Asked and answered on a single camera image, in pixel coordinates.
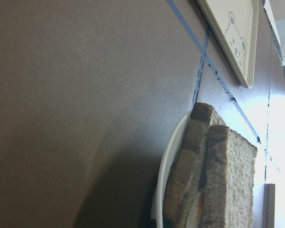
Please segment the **white round plate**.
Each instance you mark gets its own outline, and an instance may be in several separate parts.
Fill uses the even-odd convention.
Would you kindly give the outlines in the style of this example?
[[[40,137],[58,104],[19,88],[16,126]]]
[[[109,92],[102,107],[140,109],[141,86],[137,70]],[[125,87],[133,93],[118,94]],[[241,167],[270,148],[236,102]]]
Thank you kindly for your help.
[[[155,222],[156,228],[162,228],[163,225],[163,200],[166,189],[166,183],[169,177],[170,169],[178,150],[181,147],[182,139],[190,121],[191,112],[187,112],[176,124],[163,153],[156,188],[153,194],[151,207],[151,220]]]

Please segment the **bread slice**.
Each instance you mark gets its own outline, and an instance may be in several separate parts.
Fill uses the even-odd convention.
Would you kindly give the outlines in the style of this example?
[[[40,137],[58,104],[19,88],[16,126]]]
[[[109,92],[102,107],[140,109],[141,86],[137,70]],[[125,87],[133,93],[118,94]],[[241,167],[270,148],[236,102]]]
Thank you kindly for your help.
[[[202,184],[208,128],[225,125],[213,106],[196,103],[185,127],[163,200],[163,216],[174,228],[184,228]]]
[[[257,148],[227,126],[207,135],[208,160],[202,227],[250,228]]]

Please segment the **bread slice on plate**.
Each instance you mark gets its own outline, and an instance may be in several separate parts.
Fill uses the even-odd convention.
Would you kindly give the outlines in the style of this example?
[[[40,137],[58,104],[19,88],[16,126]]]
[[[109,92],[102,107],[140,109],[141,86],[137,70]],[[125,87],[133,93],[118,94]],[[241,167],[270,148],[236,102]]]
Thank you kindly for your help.
[[[196,103],[185,127],[163,200],[163,216],[174,228],[184,228],[202,184],[208,128],[225,125],[213,106]]]

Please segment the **cream bear tray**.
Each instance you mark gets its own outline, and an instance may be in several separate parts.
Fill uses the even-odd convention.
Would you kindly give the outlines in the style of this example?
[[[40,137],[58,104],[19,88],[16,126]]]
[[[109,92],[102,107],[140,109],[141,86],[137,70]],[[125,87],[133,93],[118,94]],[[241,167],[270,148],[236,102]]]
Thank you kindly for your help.
[[[259,4],[257,0],[199,0],[240,84],[254,84]]]

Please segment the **aluminium frame post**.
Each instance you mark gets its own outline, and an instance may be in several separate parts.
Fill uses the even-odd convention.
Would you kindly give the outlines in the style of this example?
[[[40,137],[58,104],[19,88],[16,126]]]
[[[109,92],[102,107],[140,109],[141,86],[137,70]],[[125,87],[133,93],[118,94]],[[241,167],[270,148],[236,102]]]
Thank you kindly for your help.
[[[275,19],[274,19],[272,7],[270,5],[270,1],[269,0],[262,0],[262,4],[263,4],[263,9],[264,9],[264,12],[266,15],[266,19],[267,19],[269,28],[271,29],[272,40],[274,42],[277,54],[278,54],[280,62],[282,64],[283,63],[283,57],[282,57],[281,46],[280,46],[280,38],[278,35],[277,26],[275,23]]]

